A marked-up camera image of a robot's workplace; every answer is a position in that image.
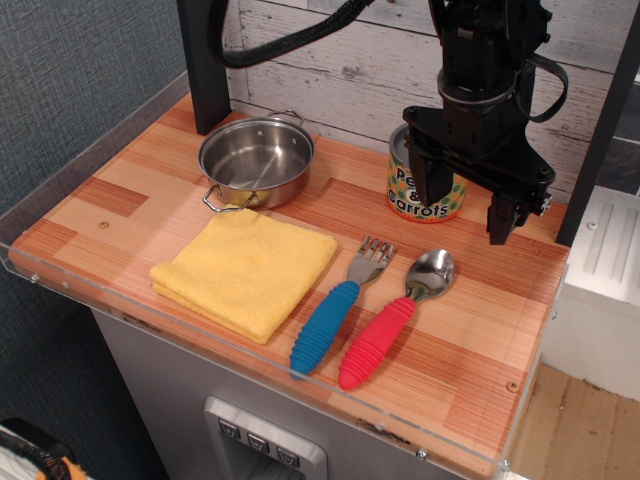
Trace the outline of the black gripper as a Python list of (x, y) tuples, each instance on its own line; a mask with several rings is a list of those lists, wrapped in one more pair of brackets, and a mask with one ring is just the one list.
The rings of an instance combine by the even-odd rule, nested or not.
[(514, 89), (482, 103), (443, 100), (440, 108), (404, 109), (405, 145), (420, 202), (431, 206), (452, 190), (453, 175), (493, 194), (486, 231), (491, 245), (504, 245), (531, 214), (550, 208), (553, 168), (530, 145), (527, 125), (541, 123), (557, 108), (534, 115), (533, 91)]

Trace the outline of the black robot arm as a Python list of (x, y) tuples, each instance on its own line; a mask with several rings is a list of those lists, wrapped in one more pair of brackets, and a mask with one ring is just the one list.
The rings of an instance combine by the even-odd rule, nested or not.
[(433, 1), (430, 10), (442, 47), (443, 105), (403, 112), (417, 195), (425, 206), (440, 201), (454, 175), (491, 191), (487, 232), (491, 244), (503, 245), (530, 214), (549, 208), (556, 178), (526, 138), (529, 123), (548, 121), (567, 98), (562, 93), (545, 112), (531, 112), (538, 69), (568, 81), (559, 64), (536, 52), (550, 39), (552, 14), (538, 1)]

